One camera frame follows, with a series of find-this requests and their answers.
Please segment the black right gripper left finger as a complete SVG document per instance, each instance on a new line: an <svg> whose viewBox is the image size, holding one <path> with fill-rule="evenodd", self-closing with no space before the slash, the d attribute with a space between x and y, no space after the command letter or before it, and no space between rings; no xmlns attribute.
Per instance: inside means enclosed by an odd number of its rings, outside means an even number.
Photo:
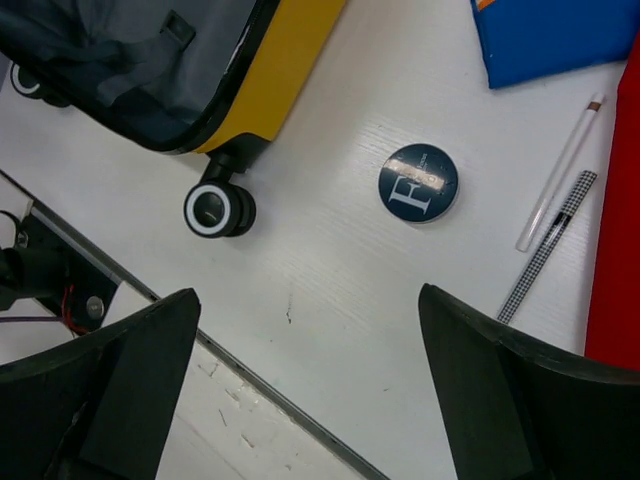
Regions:
<svg viewBox="0 0 640 480"><path fill-rule="evenodd" d="M182 289L2 365L2 478L155 478L200 314Z"/></svg>

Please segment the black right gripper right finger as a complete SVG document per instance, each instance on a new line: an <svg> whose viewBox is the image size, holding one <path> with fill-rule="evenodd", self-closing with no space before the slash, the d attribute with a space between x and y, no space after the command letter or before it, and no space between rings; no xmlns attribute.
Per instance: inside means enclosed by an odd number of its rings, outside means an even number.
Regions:
<svg viewBox="0 0 640 480"><path fill-rule="evenodd" d="M638 478L637 372L557 348L434 285L418 310L458 478Z"/></svg>

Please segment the red shirt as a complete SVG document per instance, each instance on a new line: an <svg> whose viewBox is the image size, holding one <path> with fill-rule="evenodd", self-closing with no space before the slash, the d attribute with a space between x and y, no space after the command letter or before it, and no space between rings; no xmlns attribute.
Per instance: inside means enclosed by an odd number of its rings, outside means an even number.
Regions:
<svg viewBox="0 0 640 480"><path fill-rule="evenodd" d="M639 369L639 59L621 78L585 355Z"/></svg>

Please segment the black white checkered pen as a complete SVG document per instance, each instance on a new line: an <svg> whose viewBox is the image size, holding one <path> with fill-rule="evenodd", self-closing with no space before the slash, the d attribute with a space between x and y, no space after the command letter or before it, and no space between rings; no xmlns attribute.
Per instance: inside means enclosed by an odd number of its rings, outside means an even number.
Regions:
<svg viewBox="0 0 640 480"><path fill-rule="evenodd" d="M498 322L509 324L512 321L597 177L595 172L589 170L583 170L577 177L553 222L498 311Z"/></svg>

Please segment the round dark blue compact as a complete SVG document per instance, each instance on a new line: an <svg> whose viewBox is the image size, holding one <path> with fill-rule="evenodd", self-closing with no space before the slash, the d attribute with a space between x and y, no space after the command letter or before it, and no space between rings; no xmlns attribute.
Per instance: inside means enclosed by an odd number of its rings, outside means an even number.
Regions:
<svg viewBox="0 0 640 480"><path fill-rule="evenodd" d="M437 146L416 143L395 151L378 176L383 206L412 224L437 220L453 206L460 190L456 165Z"/></svg>

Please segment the white eyebrow pencil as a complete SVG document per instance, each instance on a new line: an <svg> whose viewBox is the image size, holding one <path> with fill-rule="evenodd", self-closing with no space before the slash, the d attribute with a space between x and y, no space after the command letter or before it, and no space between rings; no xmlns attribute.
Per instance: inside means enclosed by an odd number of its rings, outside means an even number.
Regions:
<svg viewBox="0 0 640 480"><path fill-rule="evenodd" d="M517 251L526 253L529 250L548 208L556 197L568 170L591 129L596 115L605 103L605 99L606 96L604 94L596 93L582 110L518 237L515 244Z"/></svg>

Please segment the yellow hard-shell suitcase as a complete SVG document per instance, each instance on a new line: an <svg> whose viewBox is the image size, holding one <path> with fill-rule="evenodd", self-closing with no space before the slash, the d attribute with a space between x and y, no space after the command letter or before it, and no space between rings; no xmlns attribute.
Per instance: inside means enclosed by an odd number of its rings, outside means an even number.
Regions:
<svg viewBox="0 0 640 480"><path fill-rule="evenodd" d="M21 96L73 106L116 134L209 162L183 217L203 238L253 226L231 179L278 136L341 1L5 1L1 51Z"/></svg>

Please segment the blue printed shirt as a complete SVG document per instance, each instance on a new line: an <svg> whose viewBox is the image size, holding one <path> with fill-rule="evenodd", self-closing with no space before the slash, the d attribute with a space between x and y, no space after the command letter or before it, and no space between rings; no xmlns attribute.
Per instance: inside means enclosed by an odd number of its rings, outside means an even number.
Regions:
<svg viewBox="0 0 640 480"><path fill-rule="evenodd" d="M639 31L639 2L472 1L491 89L616 62Z"/></svg>

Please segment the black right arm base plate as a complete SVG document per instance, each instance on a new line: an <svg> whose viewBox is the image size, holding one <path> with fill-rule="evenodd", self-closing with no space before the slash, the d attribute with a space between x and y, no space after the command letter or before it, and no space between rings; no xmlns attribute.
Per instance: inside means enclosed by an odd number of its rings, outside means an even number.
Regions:
<svg viewBox="0 0 640 480"><path fill-rule="evenodd" d="M14 227L13 245L1 250L1 309L31 299L73 334L100 328L121 280L38 212L1 217Z"/></svg>

